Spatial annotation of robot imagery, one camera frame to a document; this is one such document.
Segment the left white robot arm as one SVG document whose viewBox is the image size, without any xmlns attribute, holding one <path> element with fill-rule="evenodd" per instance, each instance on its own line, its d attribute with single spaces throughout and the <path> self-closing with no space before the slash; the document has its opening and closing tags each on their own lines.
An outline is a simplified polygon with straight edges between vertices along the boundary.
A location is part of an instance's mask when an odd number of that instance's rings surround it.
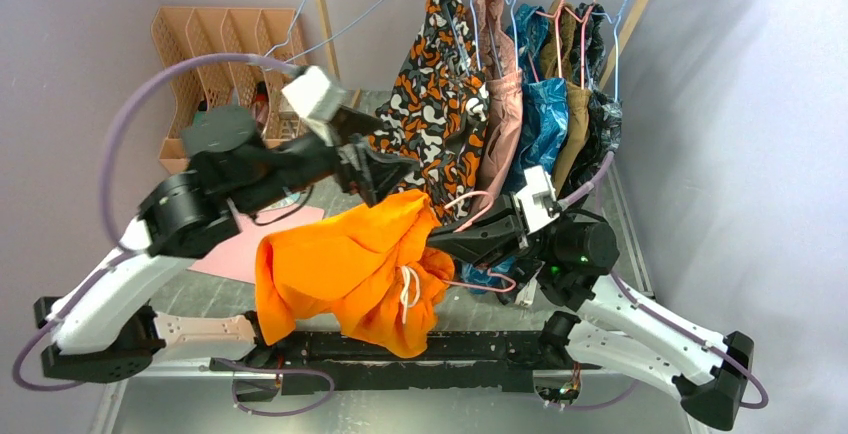
<svg viewBox="0 0 848 434">
<path fill-rule="evenodd" d="M 330 138 L 304 134 L 266 146 L 246 108 L 211 109 L 182 133 L 185 171 L 160 183 L 141 203 L 124 240 L 68 295 L 35 303 L 39 330 L 50 336 L 40 355 L 56 387 L 108 384 L 168 361 L 228 359 L 261 370 L 277 342 L 255 314 L 190 318 L 156 311 L 150 298 L 176 274 L 240 233 L 238 214 L 254 215 L 288 194 L 331 177 L 368 205 L 383 201 L 415 161 L 379 153 L 367 135 L 380 121 L 339 107 Z"/>
</svg>

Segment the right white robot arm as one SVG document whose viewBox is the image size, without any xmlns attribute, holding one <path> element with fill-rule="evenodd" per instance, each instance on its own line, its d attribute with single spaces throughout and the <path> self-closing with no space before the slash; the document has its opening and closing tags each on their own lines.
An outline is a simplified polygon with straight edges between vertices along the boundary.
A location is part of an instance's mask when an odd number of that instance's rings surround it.
<svg viewBox="0 0 848 434">
<path fill-rule="evenodd" d="M 559 205 L 533 230 L 528 212 L 501 196 L 471 227 L 436 228 L 427 244 L 478 268 L 511 258 L 511 280 L 537 282 L 557 308 L 538 337 L 544 367 L 614 370 L 669 394 L 700 423 L 732 430 L 755 382 L 753 340 L 687 321 L 626 284 L 614 272 L 620 250 L 603 216 Z"/>
</svg>

